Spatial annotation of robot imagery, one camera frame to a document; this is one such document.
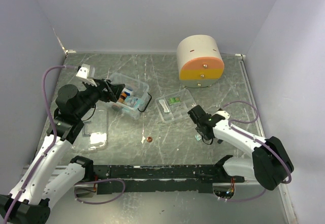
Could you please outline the clear plastic storage box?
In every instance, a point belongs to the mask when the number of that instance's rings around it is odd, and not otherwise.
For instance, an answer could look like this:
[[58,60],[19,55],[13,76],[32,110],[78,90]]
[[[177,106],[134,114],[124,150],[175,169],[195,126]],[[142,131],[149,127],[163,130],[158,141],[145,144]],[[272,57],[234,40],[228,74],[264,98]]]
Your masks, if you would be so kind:
[[121,73],[113,73],[109,80],[112,84],[124,84],[125,88],[117,97],[118,101],[116,103],[109,102],[108,107],[133,119],[138,119],[140,113],[145,112],[152,100],[152,96],[149,94],[149,85]]

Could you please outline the clear teal packet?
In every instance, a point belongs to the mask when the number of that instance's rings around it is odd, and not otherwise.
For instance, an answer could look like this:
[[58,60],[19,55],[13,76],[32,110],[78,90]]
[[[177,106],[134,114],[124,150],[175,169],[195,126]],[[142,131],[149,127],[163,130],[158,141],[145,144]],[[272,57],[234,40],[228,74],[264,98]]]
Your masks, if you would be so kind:
[[197,141],[200,141],[202,139],[202,136],[200,134],[196,134],[195,138],[196,138]]

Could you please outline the amber bottle orange label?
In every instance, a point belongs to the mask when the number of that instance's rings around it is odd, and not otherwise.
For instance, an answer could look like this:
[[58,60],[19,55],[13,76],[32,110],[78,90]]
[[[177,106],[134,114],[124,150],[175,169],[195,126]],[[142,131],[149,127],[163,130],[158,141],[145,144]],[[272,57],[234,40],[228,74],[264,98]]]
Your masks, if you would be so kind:
[[117,102],[115,102],[112,105],[112,109],[115,111],[120,111],[122,109],[122,104],[124,103],[125,99],[127,98],[127,94],[125,92],[123,92],[119,99],[117,100]]

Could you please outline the teal bandage packet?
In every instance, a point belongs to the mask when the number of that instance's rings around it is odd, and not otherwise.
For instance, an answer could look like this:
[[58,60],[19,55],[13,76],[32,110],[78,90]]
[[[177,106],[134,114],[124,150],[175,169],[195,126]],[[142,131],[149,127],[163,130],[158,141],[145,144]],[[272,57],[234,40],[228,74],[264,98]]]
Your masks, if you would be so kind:
[[127,106],[125,112],[132,112],[132,109],[139,106],[141,100],[138,98],[130,98],[129,100],[125,100],[124,103]]

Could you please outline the clear compartment tray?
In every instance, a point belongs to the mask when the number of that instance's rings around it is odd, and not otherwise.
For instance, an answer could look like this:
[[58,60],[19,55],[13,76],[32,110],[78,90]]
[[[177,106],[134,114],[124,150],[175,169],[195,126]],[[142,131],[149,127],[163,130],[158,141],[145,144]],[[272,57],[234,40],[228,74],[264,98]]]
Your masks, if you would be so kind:
[[[180,102],[169,105],[169,98],[179,98]],[[165,113],[159,100],[164,99],[169,107],[170,113]],[[155,105],[158,109],[158,113],[164,123],[171,123],[188,117],[188,111],[197,105],[188,89],[182,89],[178,92],[174,92],[168,95],[155,99]]]

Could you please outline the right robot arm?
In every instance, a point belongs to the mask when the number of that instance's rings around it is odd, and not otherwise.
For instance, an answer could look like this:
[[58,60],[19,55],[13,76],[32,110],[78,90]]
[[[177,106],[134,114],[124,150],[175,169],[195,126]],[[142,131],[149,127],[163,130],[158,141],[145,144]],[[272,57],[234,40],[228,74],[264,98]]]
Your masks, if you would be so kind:
[[187,113],[204,141],[227,142],[249,158],[226,156],[215,170],[216,178],[227,182],[232,177],[255,179],[263,188],[274,190],[280,184],[292,181],[294,166],[277,137],[263,138],[233,124],[230,115],[222,109],[209,114],[197,105]]

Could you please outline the white blue ointment tube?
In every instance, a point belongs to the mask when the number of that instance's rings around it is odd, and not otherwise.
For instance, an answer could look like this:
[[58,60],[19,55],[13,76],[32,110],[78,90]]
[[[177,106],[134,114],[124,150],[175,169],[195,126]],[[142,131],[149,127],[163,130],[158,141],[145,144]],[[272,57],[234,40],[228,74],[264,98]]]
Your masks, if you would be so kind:
[[124,88],[123,91],[122,91],[124,94],[126,94],[128,97],[132,97],[134,96],[134,91],[132,89],[129,89],[129,88]]

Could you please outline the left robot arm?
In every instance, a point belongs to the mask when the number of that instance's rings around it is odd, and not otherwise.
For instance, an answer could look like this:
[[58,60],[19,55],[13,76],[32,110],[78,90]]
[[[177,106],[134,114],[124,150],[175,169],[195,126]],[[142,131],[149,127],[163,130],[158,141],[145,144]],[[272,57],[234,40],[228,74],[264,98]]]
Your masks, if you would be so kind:
[[124,84],[113,84],[106,79],[95,79],[93,84],[84,86],[84,91],[72,84],[59,89],[57,108],[49,115],[50,126],[41,149],[17,185],[8,195],[1,195],[4,223],[45,223],[51,208],[73,185],[95,179],[93,161],[76,156],[62,174],[49,180],[82,131],[82,118],[98,101],[116,102],[125,88]]

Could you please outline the green sachet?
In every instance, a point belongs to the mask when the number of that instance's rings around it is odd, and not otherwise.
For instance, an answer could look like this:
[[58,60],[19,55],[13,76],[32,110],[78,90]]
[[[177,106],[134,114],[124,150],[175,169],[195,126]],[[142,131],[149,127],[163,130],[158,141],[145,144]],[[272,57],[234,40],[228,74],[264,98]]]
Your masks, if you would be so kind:
[[173,105],[179,102],[180,102],[179,98],[175,98],[175,97],[169,98],[169,105]]

